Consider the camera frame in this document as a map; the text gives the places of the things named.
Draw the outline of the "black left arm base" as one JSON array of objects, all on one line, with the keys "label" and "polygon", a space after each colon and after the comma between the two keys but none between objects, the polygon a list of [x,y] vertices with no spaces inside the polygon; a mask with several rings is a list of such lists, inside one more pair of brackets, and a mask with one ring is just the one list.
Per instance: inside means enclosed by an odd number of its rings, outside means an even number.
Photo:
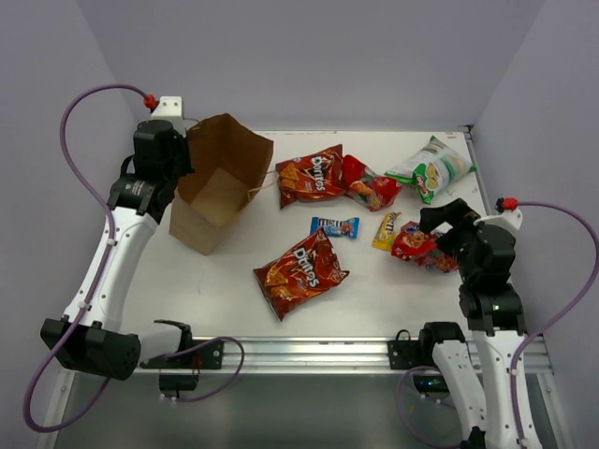
[{"label": "black left arm base", "polygon": [[159,391],[165,396],[179,398],[181,393],[193,392],[197,388],[202,371],[222,368],[225,345],[222,340],[192,340],[183,348],[197,344],[202,344],[202,347],[191,354],[173,358],[159,356],[141,362],[139,367],[157,370]]}]

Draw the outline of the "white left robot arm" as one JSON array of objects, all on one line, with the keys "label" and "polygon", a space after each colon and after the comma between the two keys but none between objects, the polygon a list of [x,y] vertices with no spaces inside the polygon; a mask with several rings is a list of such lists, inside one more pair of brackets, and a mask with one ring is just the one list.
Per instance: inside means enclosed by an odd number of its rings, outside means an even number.
[{"label": "white left robot arm", "polygon": [[40,337],[66,369],[115,380],[131,376],[143,350],[173,367],[188,365],[195,345],[176,331],[161,343],[121,332],[124,302],[140,257],[173,201],[178,182],[192,173],[187,141],[171,122],[139,123],[134,152],[111,186],[104,232],[80,291],[59,319],[46,319]]}]

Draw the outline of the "yellow M&M's packet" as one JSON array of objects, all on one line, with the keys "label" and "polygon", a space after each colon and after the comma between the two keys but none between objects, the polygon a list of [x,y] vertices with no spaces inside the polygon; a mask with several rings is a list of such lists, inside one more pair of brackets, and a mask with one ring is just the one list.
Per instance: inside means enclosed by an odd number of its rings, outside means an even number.
[{"label": "yellow M&M's packet", "polygon": [[385,215],[373,238],[372,247],[385,252],[390,252],[397,236],[395,223],[402,216],[400,211],[392,211]]}]

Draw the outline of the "red Doritos bag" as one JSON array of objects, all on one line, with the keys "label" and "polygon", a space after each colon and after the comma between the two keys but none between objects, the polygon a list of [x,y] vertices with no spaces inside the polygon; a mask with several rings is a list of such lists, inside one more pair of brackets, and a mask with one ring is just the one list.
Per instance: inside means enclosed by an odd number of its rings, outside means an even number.
[{"label": "red Doritos bag", "polygon": [[339,286],[350,271],[341,268],[329,236],[318,228],[253,273],[270,309],[282,322],[298,307]]},{"label": "red Doritos bag", "polygon": [[275,165],[280,209],[294,202],[315,202],[342,196],[343,145],[279,162]]}]

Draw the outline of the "red snack bag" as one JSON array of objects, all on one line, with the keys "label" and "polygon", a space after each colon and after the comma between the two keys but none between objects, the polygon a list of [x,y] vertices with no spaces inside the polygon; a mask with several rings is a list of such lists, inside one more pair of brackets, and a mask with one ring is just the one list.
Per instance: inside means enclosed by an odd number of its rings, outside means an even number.
[{"label": "red snack bag", "polygon": [[342,181],[345,194],[369,211],[391,206],[402,190],[398,181],[375,173],[351,154],[343,158]]}]

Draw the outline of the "red candy assortment bag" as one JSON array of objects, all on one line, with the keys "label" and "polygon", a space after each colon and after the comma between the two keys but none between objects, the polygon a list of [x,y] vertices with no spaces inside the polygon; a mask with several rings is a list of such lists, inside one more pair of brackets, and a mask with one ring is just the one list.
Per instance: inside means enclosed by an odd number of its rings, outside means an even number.
[{"label": "red candy assortment bag", "polygon": [[449,273],[458,269],[457,261],[437,246],[437,240],[445,235],[442,231],[423,233],[417,222],[404,224],[396,236],[391,254],[405,262],[428,271]]}]

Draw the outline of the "brown paper bag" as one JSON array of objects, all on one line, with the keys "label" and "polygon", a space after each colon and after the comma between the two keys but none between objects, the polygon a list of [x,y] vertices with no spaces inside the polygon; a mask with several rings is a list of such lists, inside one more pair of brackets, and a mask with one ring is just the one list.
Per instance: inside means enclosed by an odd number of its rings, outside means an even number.
[{"label": "brown paper bag", "polygon": [[169,234],[209,255],[261,189],[273,142],[228,113],[195,124],[187,130],[187,140],[194,172],[178,183]]}]

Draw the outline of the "blue M&M's packet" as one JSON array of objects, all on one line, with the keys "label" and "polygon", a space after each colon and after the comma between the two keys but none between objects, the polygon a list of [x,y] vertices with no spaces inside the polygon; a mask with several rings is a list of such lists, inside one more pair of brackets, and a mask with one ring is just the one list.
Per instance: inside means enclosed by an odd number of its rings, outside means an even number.
[{"label": "blue M&M's packet", "polygon": [[313,217],[311,221],[311,233],[322,228],[328,237],[346,237],[356,239],[358,237],[360,219],[353,217],[347,220],[334,220],[323,217]]}]

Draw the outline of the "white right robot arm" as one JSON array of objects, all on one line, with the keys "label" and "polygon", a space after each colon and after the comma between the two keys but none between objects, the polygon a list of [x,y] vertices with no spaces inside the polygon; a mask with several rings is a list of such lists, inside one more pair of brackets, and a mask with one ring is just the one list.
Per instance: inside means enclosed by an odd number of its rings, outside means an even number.
[{"label": "white right robot arm", "polygon": [[460,419],[462,448],[539,448],[525,379],[522,344],[528,341],[523,306],[510,282],[523,216],[513,198],[495,215],[481,216],[463,199],[420,212],[419,228],[448,230],[435,243],[455,259],[460,309],[475,344],[469,353],[460,326],[430,322],[416,354],[443,376]]}]

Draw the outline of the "green Chuba cassava bag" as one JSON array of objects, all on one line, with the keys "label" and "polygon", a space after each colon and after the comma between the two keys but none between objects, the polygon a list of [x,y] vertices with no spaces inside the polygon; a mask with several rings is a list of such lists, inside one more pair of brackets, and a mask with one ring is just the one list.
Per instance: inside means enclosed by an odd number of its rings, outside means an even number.
[{"label": "green Chuba cassava bag", "polygon": [[425,146],[387,170],[384,176],[414,187],[421,201],[430,205],[450,184],[476,170],[472,162],[436,136],[431,136]]}]

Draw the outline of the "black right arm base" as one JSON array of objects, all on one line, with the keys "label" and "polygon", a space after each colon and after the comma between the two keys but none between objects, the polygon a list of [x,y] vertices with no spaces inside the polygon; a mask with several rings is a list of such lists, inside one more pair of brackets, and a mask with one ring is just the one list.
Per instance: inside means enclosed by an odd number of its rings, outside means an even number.
[{"label": "black right arm base", "polygon": [[[433,366],[431,358],[421,349],[407,329],[401,329],[392,340],[387,341],[387,359],[392,370],[407,371],[416,367]],[[446,381],[440,374],[414,373],[412,385],[421,394],[447,394]]]}]

